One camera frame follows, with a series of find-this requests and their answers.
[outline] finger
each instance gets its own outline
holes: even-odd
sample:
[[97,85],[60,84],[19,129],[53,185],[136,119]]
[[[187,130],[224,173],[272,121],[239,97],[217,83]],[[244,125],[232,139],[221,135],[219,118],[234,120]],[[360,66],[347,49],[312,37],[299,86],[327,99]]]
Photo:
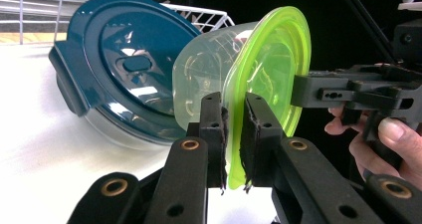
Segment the finger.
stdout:
[[348,128],[353,128],[358,132],[363,132],[367,120],[366,115],[362,115],[356,125],[343,125],[339,117],[335,117],[331,122],[327,123],[324,130],[331,135],[339,135],[344,133]]
[[360,176],[362,177],[362,179],[363,180],[366,180],[366,176],[364,174],[364,171],[367,170],[367,169],[365,169],[365,167],[362,166],[360,163],[356,163],[356,166],[357,166],[357,170],[359,171]]
[[338,108],[328,108],[328,112],[334,116],[341,116],[344,106]]
[[350,153],[354,156],[359,171],[369,170],[374,174],[389,174],[400,177],[398,171],[379,157],[363,140],[362,134],[358,134],[350,143]]
[[422,137],[398,119],[385,118],[378,127],[378,136],[397,152],[413,170],[422,175]]
[[422,174],[415,172],[406,161],[400,165],[400,176],[422,190]]
[[327,123],[324,130],[331,135],[340,135],[344,133],[349,126],[343,126],[339,117],[335,117],[331,122]]

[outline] metal rack wire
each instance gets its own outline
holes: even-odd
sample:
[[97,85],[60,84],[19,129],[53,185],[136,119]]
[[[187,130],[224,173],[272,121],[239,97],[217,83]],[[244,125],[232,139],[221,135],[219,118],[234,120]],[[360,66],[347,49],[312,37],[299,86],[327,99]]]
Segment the metal rack wire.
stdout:
[[[45,33],[50,33],[51,40],[43,41],[52,43],[64,39],[75,11],[88,0],[0,0],[0,25],[15,25],[10,29],[12,33],[18,33],[19,42],[15,44],[28,44],[25,39],[27,31],[37,31],[37,27],[43,27]],[[190,21],[201,32],[214,31],[219,28],[233,26],[234,22],[224,11],[217,11],[204,8],[180,6],[173,4],[162,4],[179,13]]]

